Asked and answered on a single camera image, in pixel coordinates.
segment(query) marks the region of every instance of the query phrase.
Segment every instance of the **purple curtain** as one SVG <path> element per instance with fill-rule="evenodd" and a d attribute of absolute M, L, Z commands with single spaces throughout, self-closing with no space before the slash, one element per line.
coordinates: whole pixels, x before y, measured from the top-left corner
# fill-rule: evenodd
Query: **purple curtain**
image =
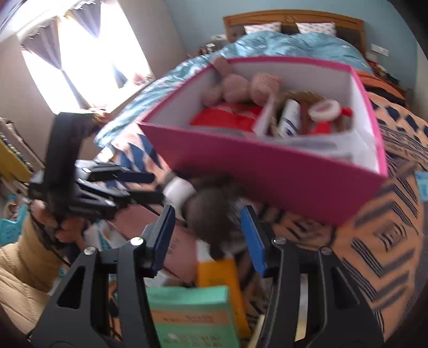
<path fill-rule="evenodd" d="M 58 20 L 57 17 L 51 19 L 46 26 L 40 27 L 37 34 L 25 39 L 22 46 L 61 70 L 79 106 L 83 109 L 89 109 L 91 105 L 82 97 L 62 68 L 61 52 L 59 50 Z"/>
<path fill-rule="evenodd" d="M 91 35 L 98 38 L 101 29 L 101 0 L 84 1 L 69 11 L 70 15 L 83 26 Z M 127 78 L 112 64 L 114 78 L 119 88 L 126 83 Z"/>

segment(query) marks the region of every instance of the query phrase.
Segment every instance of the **blue gripper pad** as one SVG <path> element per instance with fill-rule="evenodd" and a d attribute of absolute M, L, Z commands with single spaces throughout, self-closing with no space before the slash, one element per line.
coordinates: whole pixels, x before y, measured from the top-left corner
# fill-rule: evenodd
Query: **blue gripper pad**
<path fill-rule="evenodd" d="M 266 256 L 272 248 L 269 231 L 257 218 L 252 206 L 241 209 L 241 228 L 247 241 L 254 269 L 264 277 L 268 271 Z"/>
<path fill-rule="evenodd" d="M 156 274 L 163 267 L 169 241 L 175 226 L 175 209 L 166 205 L 158 220 L 153 225 L 149 235 L 143 235 L 146 241 L 146 248 L 152 254 L 151 271 Z"/>

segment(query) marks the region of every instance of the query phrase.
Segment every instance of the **geometric pattern blanket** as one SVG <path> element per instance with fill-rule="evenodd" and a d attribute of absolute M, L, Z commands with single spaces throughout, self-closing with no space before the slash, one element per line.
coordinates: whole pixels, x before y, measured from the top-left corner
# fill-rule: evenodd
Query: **geometric pattern blanket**
<path fill-rule="evenodd" d="M 421 257 L 425 212 L 414 174 L 428 170 L 428 125 L 407 109 L 376 94 L 368 95 L 382 133 L 389 175 L 375 197 L 339 227 L 262 204 L 259 217 L 269 222 L 277 235 L 303 248 L 330 246 L 358 284 L 386 340 L 411 310 L 428 275 L 428 265 L 420 263 L 425 259 Z M 156 182 L 152 187 L 162 182 L 168 166 L 136 122 L 113 145 L 118 163 L 153 172 Z M 241 288 L 253 326 L 266 310 L 266 298 L 251 288 L 254 277 L 248 273 L 248 257 L 242 258 L 242 265 Z"/>

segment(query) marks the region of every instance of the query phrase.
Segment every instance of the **screw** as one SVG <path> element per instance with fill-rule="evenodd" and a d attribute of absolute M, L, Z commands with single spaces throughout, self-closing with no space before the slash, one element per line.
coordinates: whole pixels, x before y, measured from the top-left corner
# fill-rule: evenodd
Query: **screw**
<path fill-rule="evenodd" d="M 321 254 L 322 255 L 328 256 L 328 255 L 331 255 L 332 253 L 333 253 L 333 250 L 331 250 L 328 246 L 323 246 L 321 248 Z"/>
<path fill-rule="evenodd" d="M 97 248 L 95 248 L 94 246 L 86 247 L 85 250 L 83 250 L 84 254 L 88 256 L 92 255 L 96 251 L 97 251 Z"/>
<path fill-rule="evenodd" d="M 134 237 L 131 239 L 131 244 L 133 246 L 138 246 L 144 243 L 144 239 L 141 237 Z"/>
<path fill-rule="evenodd" d="M 284 245 L 287 243 L 287 240 L 284 237 L 276 237 L 273 242 L 277 245 Z"/>

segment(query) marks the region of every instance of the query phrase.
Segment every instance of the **teal basket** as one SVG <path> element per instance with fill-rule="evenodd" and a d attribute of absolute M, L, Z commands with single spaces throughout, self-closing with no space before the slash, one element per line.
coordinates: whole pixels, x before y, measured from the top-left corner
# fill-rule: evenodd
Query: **teal basket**
<path fill-rule="evenodd" d="M 19 207 L 18 219 L 11 221 L 7 219 L 1 219 L 0 222 L 0 246 L 6 244 L 15 243 L 18 241 L 21 235 L 22 225 L 27 215 L 28 207 L 26 204 L 22 204 Z"/>

